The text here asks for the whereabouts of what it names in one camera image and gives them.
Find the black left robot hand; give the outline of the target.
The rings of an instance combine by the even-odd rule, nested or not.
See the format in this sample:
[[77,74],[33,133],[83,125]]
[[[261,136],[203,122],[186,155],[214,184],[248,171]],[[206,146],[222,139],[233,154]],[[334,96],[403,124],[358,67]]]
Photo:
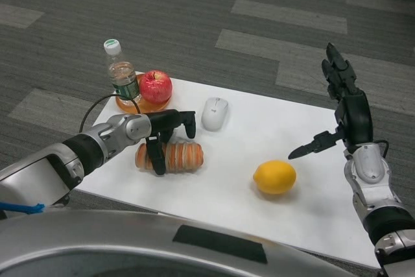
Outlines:
[[146,138],[146,148],[152,168],[158,176],[166,173],[163,144],[170,140],[175,128],[184,125],[187,137],[196,135],[195,111],[179,112],[175,109],[147,114],[151,124],[151,134]]

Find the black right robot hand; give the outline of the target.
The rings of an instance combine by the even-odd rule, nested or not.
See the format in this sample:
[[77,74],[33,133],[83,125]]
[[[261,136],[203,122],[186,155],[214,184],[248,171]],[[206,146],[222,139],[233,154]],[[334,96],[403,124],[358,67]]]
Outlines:
[[322,72],[328,82],[329,96],[337,101],[335,133],[321,132],[312,142],[293,150],[288,159],[293,160],[310,153],[322,152],[341,140],[345,147],[373,141],[373,123],[368,99],[355,85],[357,78],[350,62],[342,57],[337,48],[328,43],[327,58],[322,61]]

